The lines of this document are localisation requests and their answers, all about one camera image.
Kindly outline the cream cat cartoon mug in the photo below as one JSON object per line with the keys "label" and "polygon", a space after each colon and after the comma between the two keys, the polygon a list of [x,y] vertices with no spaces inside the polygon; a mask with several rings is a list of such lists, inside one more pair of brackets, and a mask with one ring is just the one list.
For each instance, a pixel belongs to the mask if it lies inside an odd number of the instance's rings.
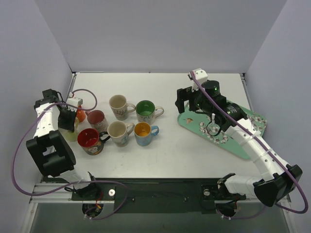
{"label": "cream cat cartoon mug", "polygon": [[164,108],[155,106],[149,100],[142,100],[136,105],[136,115],[138,122],[145,122],[152,125],[155,119],[164,113]]}

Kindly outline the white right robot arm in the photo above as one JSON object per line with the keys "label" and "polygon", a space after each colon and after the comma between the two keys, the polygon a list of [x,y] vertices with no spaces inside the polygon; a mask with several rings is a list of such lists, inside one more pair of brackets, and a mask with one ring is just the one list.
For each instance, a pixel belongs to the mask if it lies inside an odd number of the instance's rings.
{"label": "white right robot arm", "polygon": [[233,194],[250,195],[257,197],[265,206],[275,205],[297,187],[302,169],[276,156],[261,133],[253,127],[247,113],[221,95],[218,81],[206,81],[201,86],[208,97],[192,87],[177,90],[175,105],[179,113],[185,112],[184,103],[187,101],[190,111],[214,119],[220,130],[243,148],[260,173],[258,177],[230,173],[220,178],[218,195],[223,199]]}

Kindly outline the cream mug with sea print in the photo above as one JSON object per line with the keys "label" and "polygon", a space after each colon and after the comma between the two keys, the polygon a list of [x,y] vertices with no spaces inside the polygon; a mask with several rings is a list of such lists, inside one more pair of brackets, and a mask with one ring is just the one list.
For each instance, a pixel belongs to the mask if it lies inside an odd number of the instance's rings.
{"label": "cream mug with sea print", "polygon": [[133,132],[134,127],[134,123],[114,121],[109,124],[107,132],[117,147],[125,147],[129,142],[129,135]]}

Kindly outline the beige mug with red print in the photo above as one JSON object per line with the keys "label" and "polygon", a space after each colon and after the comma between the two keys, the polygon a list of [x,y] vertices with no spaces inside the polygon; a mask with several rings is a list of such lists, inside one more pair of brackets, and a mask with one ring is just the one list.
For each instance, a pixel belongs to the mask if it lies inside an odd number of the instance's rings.
{"label": "beige mug with red print", "polygon": [[123,121],[128,118],[129,113],[136,110],[136,106],[128,103],[123,95],[114,95],[109,100],[109,106],[117,120]]}

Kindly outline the blue butterfly mug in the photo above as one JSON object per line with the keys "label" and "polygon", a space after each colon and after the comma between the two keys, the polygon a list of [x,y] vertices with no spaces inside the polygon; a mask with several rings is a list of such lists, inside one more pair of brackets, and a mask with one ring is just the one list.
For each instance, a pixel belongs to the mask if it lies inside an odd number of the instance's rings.
{"label": "blue butterfly mug", "polygon": [[147,146],[151,143],[153,136],[158,135],[159,127],[151,126],[146,122],[140,122],[134,127],[135,139],[138,145]]}

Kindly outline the lime green faceted mug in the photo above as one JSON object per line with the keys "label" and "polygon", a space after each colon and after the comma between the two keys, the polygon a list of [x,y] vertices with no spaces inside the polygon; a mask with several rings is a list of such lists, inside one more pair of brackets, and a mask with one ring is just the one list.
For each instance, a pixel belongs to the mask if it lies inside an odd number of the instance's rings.
{"label": "lime green faceted mug", "polygon": [[64,138],[69,141],[69,142],[75,142],[77,141],[77,137],[78,137],[78,131],[77,131],[77,128],[78,128],[78,124],[79,124],[79,119],[76,117],[75,118],[75,122],[74,122],[74,131],[69,131],[69,130],[66,130],[63,134]]}

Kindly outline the orange mug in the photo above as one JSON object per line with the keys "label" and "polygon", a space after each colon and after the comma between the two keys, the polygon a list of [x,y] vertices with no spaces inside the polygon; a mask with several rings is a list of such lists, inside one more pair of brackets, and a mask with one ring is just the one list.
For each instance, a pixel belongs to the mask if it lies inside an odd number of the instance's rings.
{"label": "orange mug", "polygon": [[86,118],[86,114],[83,110],[78,109],[76,112],[76,117],[78,118],[79,123],[82,123]]}

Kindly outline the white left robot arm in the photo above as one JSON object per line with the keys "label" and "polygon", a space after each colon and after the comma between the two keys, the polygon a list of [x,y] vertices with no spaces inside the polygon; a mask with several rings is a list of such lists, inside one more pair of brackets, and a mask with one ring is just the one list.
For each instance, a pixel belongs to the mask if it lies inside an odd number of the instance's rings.
{"label": "white left robot arm", "polygon": [[89,200],[96,199],[100,188],[93,183],[89,172],[75,167],[76,158],[61,130],[69,133],[75,130],[77,110],[83,100],[70,95],[63,102],[58,92],[48,89],[42,92],[34,109],[37,113],[36,132],[26,147],[43,176],[61,178],[73,184],[73,192]]}

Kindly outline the pink patterned mug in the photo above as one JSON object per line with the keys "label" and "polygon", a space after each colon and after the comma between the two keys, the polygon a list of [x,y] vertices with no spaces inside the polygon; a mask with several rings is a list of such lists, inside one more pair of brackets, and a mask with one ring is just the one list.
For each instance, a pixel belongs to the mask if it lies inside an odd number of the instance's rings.
{"label": "pink patterned mug", "polygon": [[98,133],[106,132],[108,122],[104,113],[100,110],[86,111],[87,121]]}

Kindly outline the black mug with red interior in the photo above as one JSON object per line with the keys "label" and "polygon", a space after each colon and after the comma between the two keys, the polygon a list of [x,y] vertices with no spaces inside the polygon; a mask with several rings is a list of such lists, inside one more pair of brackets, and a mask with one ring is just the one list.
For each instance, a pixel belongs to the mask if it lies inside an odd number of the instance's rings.
{"label": "black mug with red interior", "polygon": [[98,133],[93,128],[84,129],[77,136],[78,144],[88,155],[101,153],[109,139],[110,135],[108,132]]}

